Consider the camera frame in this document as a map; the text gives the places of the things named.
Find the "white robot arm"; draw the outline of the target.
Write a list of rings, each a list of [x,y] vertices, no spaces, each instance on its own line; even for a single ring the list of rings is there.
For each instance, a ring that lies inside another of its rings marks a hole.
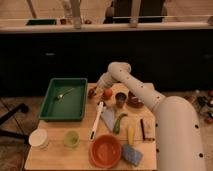
[[[97,81],[99,89],[124,84],[156,118],[157,171],[207,171],[199,120],[193,105],[179,96],[166,97],[130,74],[126,62],[112,62]]]

